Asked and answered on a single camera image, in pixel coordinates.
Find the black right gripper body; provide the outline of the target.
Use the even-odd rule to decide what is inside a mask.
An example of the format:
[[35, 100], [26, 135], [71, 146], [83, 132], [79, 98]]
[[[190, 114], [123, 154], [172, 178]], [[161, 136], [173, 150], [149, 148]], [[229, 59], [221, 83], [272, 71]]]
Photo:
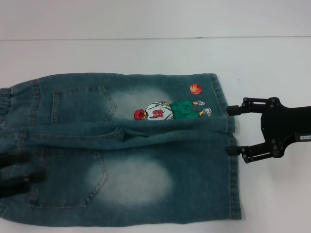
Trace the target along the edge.
[[261, 129], [272, 153], [284, 153], [292, 143], [310, 142], [311, 108], [289, 108], [276, 97], [267, 99], [261, 116]]

